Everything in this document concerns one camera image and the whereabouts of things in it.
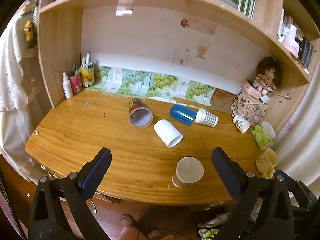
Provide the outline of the pink small box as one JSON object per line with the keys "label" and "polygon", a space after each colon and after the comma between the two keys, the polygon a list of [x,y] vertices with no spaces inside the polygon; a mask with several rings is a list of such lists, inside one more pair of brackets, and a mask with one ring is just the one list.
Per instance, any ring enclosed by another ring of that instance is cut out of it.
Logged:
{"label": "pink small box", "polygon": [[248,80],[246,80],[242,85],[243,90],[250,95],[252,98],[259,100],[261,97],[261,92],[254,88]]}

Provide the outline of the brown sleeve paper cup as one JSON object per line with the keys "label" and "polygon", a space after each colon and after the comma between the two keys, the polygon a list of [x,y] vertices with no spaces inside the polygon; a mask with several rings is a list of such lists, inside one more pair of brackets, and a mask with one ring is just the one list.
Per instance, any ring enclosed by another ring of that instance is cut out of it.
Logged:
{"label": "brown sleeve paper cup", "polygon": [[201,180],[204,175],[202,163],[194,157],[184,157],[179,160],[176,170],[171,178],[175,187],[183,188]]}

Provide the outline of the green tissue pack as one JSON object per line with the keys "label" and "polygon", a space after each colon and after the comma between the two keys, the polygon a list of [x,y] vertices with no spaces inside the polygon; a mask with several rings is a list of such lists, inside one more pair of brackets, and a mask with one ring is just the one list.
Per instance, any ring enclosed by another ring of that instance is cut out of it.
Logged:
{"label": "green tissue pack", "polygon": [[255,125],[251,131],[259,150],[266,150],[270,148],[274,143],[276,133],[273,127],[266,121],[263,121],[260,125]]}

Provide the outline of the brown haired rag doll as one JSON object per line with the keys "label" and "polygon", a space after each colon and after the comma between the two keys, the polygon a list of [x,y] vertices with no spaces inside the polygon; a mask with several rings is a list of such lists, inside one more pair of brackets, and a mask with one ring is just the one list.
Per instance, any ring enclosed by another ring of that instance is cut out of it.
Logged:
{"label": "brown haired rag doll", "polygon": [[273,57],[263,58],[257,65],[256,89],[266,95],[281,86],[283,71],[280,63]]}

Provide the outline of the cream yellow mug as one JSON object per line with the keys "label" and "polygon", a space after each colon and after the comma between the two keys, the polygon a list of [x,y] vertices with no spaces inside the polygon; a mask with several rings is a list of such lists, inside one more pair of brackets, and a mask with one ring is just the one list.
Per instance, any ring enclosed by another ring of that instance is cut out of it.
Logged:
{"label": "cream yellow mug", "polygon": [[256,159],[257,170],[263,175],[263,178],[272,179],[275,167],[278,165],[276,153],[268,148]]}

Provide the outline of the white squeeze bottle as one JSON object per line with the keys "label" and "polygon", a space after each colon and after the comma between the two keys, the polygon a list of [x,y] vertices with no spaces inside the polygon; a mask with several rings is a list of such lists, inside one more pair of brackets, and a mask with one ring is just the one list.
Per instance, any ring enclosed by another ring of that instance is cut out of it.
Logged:
{"label": "white squeeze bottle", "polygon": [[62,86],[63,86],[63,91],[64,91],[66,99],[72,98],[73,92],[72,92],[71,82],[70,82],[66,72],[63,72]]}

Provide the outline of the wooden bookshelf desk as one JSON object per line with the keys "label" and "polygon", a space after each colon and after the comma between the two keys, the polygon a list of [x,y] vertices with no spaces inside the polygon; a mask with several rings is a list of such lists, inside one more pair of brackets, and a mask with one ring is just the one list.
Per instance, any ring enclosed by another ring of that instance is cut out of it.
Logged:
{"label": "wooden bookshelf desk", "polygon": [[[52,109],[25,150],[65,177],[106,147],[112,164],[99,192],[121,200],[189,206],[229,200],[211,163],[221,147],[244,170],[255,171],[260,151],[251,132],[233,124],[231,105],[248,80],[256,88],[257,65],[277,60],[281,86],[261,95],[269,105],[262,121],[284,127],[311,82],[277,40],[282,9],[293,16],[314,45],[319,15],[303,0],[243,0],[255,8],[235,9],[219,0],[40,0],[39,61]],[[80,75],[91,52],[94,85],[66,99],[62,77]],[[153,113],[150,126],[129,123],[129,105],[140,99]],[[215,127],[188,126],[169,114],[174,104],[215,114]],[[168,120],[183,135],[168,148],[153,127]],[[204,175],[183,188],[171,181],[184,157],[198,159]]]}

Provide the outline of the white cup with plant print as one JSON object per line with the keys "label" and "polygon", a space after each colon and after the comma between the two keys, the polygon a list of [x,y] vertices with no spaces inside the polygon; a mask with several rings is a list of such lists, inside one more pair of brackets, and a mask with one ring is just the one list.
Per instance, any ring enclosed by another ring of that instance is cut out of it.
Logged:
{"label": "white cup with plant print", "polygon": [[240,131],[241,134],[246,133],[251,125],[246,119],[244,119],[240,115],[236,115],[233,118],[232,122],[237,127],[237,129]]}

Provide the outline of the blue plastic cup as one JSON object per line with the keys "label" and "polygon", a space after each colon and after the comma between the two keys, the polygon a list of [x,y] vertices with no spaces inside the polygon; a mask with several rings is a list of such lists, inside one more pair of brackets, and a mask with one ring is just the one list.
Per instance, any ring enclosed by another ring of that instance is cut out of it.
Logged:
{"label": "blue plastic cup", "polygon": [[182,105],[174,104],[171,107],[169,114],[177,121],[190,126],[196,116],[196,111],[193,111]]}

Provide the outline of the red small can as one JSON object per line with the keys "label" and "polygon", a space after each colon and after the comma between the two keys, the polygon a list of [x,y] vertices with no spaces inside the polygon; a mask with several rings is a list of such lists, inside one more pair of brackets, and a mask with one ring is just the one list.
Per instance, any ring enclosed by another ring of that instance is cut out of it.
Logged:
{"label": "red small can", "polygon": [[69,81],[71,83],[72,92],[74,95],[79,94],[82,91],[82,82],[79,75],[70,76]]}

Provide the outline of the brown clear plastic cup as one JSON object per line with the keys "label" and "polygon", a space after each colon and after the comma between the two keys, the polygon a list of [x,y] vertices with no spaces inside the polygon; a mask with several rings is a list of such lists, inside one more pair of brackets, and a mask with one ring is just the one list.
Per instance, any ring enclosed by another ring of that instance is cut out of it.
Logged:
{"label": "brown clear plastic cup", "polygon": [[140,99],[132,99],[129,105],[129,123],[134,128],[143,128],[150,126],[152,121],[152,111]]}

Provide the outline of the plain white cup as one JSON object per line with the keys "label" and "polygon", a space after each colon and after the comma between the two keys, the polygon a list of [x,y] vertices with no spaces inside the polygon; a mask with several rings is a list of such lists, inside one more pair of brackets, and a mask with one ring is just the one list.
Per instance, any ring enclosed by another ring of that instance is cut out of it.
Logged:
{"label": "plain white cup", "polygon": [[168,120],[159,120],[153,129],[168,148],[176,146],[183,139],[183,135]]}

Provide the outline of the checkered paper cup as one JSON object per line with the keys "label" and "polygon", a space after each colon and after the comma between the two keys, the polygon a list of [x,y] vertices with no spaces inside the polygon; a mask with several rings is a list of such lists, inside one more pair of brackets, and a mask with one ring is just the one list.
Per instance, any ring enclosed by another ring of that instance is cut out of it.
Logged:
{"label": "checkered paper cup", "polygon": [[197,124],[215,127],[218,123],[218,117],[204,108],[200,108],[196,113],[195,122]]}

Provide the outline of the patterned storage box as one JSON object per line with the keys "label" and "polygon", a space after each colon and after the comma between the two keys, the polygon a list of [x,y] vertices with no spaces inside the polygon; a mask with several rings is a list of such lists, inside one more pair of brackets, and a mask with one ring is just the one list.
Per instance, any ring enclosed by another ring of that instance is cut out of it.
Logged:
{"label": "patterned storage box", "polygon": [[250,96],[242,87],[231,105],[232,115],[243,117],[251,126],[255,126],[262,121],[268,108],[269,105]]}

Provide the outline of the white curtain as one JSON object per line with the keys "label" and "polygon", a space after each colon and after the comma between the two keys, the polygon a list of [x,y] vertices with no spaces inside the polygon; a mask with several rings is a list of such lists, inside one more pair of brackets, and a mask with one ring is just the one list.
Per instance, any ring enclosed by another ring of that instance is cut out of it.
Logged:
{"label": "white curtain", "polygon": [[319,197],[319,66],[307,92],[272,146],[278,156],[277,168],[302,181]]}

